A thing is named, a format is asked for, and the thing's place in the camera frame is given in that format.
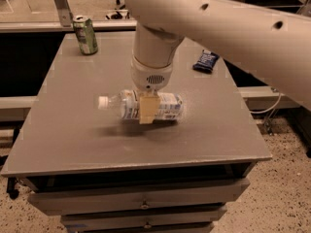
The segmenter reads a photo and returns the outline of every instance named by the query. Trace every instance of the dark blue object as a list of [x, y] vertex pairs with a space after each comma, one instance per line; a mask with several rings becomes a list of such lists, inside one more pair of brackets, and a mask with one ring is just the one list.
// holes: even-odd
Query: dark blue object
[[218, 59], [219, 56], [215, 53], [208, 50], [203, 50], [202, 55], [200, 56], [196, 64], [193, 65], [193, 69], [197, 71], [211, 73]]

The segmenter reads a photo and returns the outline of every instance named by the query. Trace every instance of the green soda can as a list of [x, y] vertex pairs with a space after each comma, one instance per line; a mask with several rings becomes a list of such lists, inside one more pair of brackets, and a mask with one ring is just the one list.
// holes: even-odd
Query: green soda can
[[86, 16], [76, 16], [73, 20], [73, 28], [81, 53], [85, 55], [96, 53], [98, 46], [91, 19]]

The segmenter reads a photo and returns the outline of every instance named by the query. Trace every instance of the bottle cap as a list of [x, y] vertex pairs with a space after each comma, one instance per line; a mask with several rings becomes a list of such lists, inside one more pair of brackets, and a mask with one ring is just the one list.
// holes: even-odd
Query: bottle cap
[[98, 110], [105, 110], [108, 108], [108, 97], [100, 96], [98, 97]]

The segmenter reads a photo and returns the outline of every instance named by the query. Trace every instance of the clear plastic bottle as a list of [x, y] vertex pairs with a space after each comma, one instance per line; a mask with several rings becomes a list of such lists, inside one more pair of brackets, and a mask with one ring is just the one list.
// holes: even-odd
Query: clear plastic bottle
[[[155, 115], [156, 120], [176, 120], [183, 112], [184, 104], [180, 95], [158, 92], [160, 104]], [[98, 98], [99, 110], [114, 110], [122, 119], [139, 119], [139, 97], [136, 90], [122, 90], [112, 97]]]

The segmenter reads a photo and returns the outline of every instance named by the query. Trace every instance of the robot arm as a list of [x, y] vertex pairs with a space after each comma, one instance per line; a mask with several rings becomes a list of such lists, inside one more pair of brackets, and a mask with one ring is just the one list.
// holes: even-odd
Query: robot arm
[[228, 0], [126, 0], [126, 6], [138, 20], [132, 74], [140, 89], [166, 86], [186, 36], [311, 110], [309, 17]]

